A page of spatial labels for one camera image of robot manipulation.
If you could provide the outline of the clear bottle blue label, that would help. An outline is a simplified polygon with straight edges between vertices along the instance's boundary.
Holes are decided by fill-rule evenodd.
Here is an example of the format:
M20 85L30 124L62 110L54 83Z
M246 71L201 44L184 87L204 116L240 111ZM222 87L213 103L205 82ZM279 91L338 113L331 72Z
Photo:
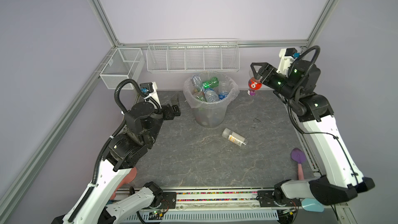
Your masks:
M218 86L219 100L225 99L231 91L230 83L228 81L221 81Z

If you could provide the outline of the green soda bottle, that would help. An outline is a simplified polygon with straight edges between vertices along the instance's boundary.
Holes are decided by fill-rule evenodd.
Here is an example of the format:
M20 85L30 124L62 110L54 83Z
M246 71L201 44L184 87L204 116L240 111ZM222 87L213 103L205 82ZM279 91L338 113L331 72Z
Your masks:
M203 89L213 89L219 86L219 80L217 77L212 77L202 83Z

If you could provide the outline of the frosted bottle yellow label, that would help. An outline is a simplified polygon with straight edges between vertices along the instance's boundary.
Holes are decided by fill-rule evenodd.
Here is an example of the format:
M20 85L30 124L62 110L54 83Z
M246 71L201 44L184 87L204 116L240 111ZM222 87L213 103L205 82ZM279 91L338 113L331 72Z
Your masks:
M239 147L245 147L247 145L247 141L244 137L242 137L241 135L235 133L234 131L228 128L224 129L222 137Z

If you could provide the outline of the Ganten clear water bottle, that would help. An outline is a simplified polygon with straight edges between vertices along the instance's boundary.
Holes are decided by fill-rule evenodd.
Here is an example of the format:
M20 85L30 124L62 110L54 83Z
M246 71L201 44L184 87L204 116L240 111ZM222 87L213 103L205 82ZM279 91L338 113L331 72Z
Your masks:
M199 75L193 75L191 77L191 83L194 87L195 92L202 92L203 91L203 82Z

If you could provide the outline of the small blue label water bottle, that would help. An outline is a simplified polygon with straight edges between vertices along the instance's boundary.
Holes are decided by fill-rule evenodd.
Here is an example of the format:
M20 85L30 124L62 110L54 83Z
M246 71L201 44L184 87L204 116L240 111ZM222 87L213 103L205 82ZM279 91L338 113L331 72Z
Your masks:
M212 88L205 89L204 94L205 94L206 101L209 103L214 103L214 102L219 101L218 94Z

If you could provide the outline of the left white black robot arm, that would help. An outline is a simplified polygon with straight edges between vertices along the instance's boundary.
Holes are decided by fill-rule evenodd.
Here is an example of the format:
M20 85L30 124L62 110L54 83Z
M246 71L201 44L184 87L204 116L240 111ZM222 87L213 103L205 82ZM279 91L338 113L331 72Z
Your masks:
M153 147L163 122L181 115L178 95L170 104L161 105L155 83L125 79L116 86L114 100L123 120L102 147L86 190L67 214L52 221L54 224L119 224L144 208L167 211L171 206L153 181L121 201L108 202L124 179L136 172L136 164Z

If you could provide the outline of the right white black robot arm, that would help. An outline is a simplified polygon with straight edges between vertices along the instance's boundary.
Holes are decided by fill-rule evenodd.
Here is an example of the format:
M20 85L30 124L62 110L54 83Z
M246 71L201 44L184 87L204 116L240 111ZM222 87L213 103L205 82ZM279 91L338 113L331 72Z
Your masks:
M314 179L276 184L275 202L310 198L323 205L335 205L375 188L373 179L363 175L347 150L328 99L314 91L321 74L316 66L321 48L312 46L301 54L287 48L280 53L278 67L267 62L251 63L253 81L271 88L286 106L296 131L313 140L325 173Z

